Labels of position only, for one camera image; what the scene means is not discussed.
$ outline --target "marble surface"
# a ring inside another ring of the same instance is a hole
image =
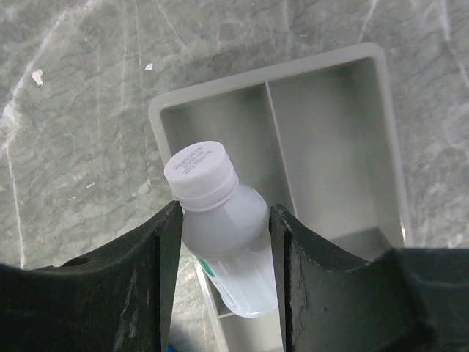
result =
[[[156,95],[359,42],[386,53],[414,241],[469,245],[466,0],[3,0],[0,260],[60,265],[170,199]],[[171,338],[216,351],[183,249]]]

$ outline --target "gray plastic tray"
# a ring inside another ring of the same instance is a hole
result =
[[[412,244],[385,57],[364,43],[157,96],[163,162],[223,143],[240,181],[366,259]],[[282,351],[278,313],[239,318],[196,267],[221,351]]]

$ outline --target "green label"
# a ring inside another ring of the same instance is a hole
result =
[[[202,265],[202,268],[204,271],[207,273],[208,276],[215,277],[215,274],[213,273],[212,269],[208,266],[207,262],[203,259],[198,259],[200,265]]]

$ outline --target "bottle neck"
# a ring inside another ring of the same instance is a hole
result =
[[[182,209],[193,213],[203,213],[222,206],[240,185],[236,172],[233,170],[231,177],[213,193],[203,199],[180,199]]]

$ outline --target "plastic bottle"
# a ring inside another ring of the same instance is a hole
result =
[[[238,176],[218,142],[179,151],[164,169],[185,210],[182,241],[236,315],[258,318],[277,309],[269,210]]]

